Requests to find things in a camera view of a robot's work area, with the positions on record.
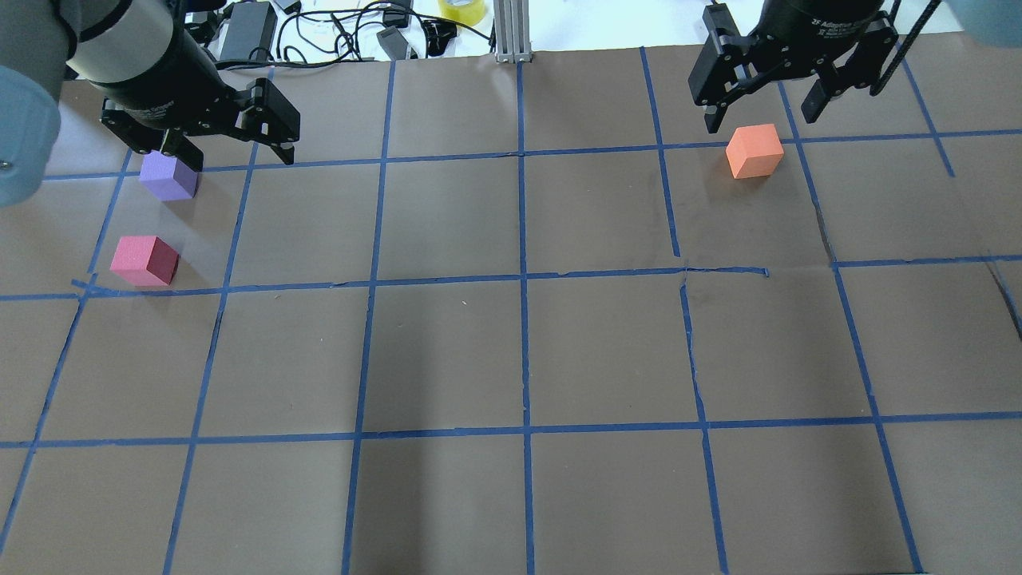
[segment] orange cube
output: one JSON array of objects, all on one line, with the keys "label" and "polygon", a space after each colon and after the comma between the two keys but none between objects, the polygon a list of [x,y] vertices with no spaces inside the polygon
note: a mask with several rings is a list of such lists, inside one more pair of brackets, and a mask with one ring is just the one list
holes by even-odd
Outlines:
[{"label": "orange cube", "polygon": [[769,176],[784,157],[784,147],[773,124],[742,126],[728,143],[728,162],[735,179]]}]

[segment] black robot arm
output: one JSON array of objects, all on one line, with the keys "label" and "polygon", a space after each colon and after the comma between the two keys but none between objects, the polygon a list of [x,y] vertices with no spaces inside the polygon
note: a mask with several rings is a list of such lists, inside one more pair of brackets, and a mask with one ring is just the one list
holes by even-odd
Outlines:
[{"label": "black robot arm", "polygon": [[[716,133],[728,106],[777,80],[819,79],[802,102],[816,122],[827,104],[849,88],[874,86],[897,40],[880,10],[883,0],[766,0],[759,23],[742,36],[725,4],[703,11],[709,31],[689,76],[693,101],[705,108],[706,129]],[[841,66],[834,61],[852,50]]]}]

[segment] metal frame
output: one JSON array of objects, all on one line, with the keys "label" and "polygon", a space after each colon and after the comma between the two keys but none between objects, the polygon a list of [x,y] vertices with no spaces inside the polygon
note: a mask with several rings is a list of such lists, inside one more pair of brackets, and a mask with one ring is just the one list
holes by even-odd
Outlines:
[{"label": "metal frame", "polygon": [[497,61],[532,60],[528,38],[528,0],[494,0],[494,29],[497,32]]}]

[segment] pink cube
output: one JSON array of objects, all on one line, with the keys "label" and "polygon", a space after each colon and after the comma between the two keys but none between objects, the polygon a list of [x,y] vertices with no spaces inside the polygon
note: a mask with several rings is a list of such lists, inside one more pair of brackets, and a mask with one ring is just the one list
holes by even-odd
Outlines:
[{"label": "pink cube", "polygon": [[155,235],[126,235],[118,241],[110,271],[133,285],[170,285],[178,252]]},{"label": "pink cube", "polygon": [[150,151],[142,158],[138,181],[160,201],[191,199],[195,197],[198,173],[177,157]]}]

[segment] electronics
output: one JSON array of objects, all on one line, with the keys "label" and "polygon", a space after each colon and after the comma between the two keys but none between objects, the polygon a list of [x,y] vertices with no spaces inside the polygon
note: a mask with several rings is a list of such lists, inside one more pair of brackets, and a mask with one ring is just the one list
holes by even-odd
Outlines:
[{"label": "electronics", "polygon": [[273,0],[273,3],[285,14],[293,14],[301,9],[299,0]]},{"label": "electronics", "polygon": [[270,2],[232,4],[220,59],[267,61],[276,28],[277,12]]},{"label": "electronics", "polygon": [[385,8],[383,10],[383,26],[408,28],[408,12],[412,9],[412,0],[391,0],[390,6],[397,9]]},{"label": "electronics", "polygon": [[419,53],[408,44],[408,40],[405,40],[397,28],[384,28],[376,33],[376,39],[379,40],[380,47],[392,60],[414,60],[419,57]]}]

